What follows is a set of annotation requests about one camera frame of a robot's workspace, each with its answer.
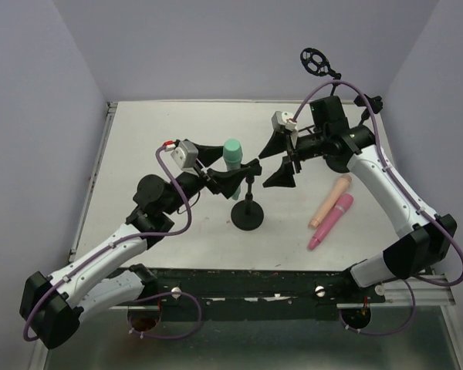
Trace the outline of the green toy microphone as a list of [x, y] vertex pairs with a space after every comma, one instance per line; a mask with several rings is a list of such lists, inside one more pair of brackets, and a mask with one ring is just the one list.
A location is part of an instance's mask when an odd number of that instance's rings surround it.
[[227, 171], [238, 170], [242, 164], [242, 145], [237, 139], [228, 139], [223, 145], [223, 160]]

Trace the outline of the black round-base clip stand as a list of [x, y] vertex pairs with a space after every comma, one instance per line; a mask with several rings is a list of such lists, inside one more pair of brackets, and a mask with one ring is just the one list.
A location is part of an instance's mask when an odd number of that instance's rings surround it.
[[264, 211], [262, 207], [254, 201], [252, 186], [255, 178], [262, 174], [262, 167], [258, 159], [247, 163], [248, 173], [245, 178], [247, 191], [243, 200], [237, 202], [231, 209], [231, 221], [239, 229], [251, 231], [259, 228], [264, 220]]

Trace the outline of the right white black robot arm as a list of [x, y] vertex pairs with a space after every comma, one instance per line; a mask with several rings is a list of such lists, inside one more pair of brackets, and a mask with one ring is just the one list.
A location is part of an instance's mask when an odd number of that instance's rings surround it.
[[291, 113], [273, 114], [273, 134], [259, 156], [281, 153], [283, 158], [263, 186], [293, 188], [301, 163], [320, 156], [335, 172], [352, 173], [362, 181], [399, 239], [376, 257], [347, 268], [347, 284], [366, 288], [394, 278], [405, 280], [442, 261], [450, 245], [448, 237], [457, 229], [455, 219], [439, 215], [411, 189], [377, 146], [373, 130], [349, 125], [338, 97], [315, 100], [309, 107], [315, 129], [305, 136], [299, 136]]

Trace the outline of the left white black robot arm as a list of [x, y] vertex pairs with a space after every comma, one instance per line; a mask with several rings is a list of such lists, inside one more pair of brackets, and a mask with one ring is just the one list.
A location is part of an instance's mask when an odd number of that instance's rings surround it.
[[115, 278], [111, 274], [164, 238], [187, 232], [193, 220], [189, 200], [202, 189], [225, 198], [233, 195], [250, 167], [213, 170], [210, 165], [222, 151], [220, 146], [199, 146], [189, 140], [161, 145], [155, 156], [166, 177], [148, 174], [140, 179], [133, 196], [136, 206], [124, 223], [78, 261], [50, 274], [37, 271], [26, 279], [19, 307], [24, 340], [57, 348], [93, 314], [141, 301], [152, 283], [148, 269], [132, 267]]

